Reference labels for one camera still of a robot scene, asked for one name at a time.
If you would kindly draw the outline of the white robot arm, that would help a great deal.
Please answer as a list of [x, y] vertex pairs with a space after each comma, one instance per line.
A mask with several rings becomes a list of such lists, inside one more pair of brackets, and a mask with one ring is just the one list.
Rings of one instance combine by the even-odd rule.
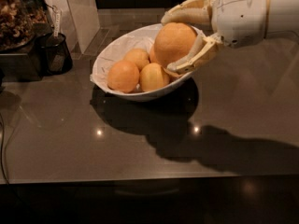
[[299, 0], [186, 0], [164, 14], [161, 24], [199, 24], [200, 34], [188, 55], [167, 69], [188, 73], [209, 62], [222, 47], [241, 48], [268, 38], [299, 39]]

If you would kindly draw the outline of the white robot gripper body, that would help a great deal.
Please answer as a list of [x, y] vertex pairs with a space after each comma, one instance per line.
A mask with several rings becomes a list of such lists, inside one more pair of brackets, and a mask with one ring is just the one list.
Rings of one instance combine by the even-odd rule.
[[241, 48], [263, 40], [267, 0], [216, 0], [212, 27], [224, 46]]

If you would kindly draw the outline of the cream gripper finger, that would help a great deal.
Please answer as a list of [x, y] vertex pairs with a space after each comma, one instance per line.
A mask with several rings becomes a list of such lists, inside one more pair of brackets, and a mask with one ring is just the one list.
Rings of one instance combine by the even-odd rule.
[[213, 3], [216, 0], [186, 0], [166, 11], [161, 24], [183, 22], [209, 25], [212, 19]]
[[179, 75], [191, 72], [212, 60], [222, 46], [221, 37], [217, 33], [210, 36], [200, 33], [189, 53], [183, 58], [170, 63], [166, 69]]

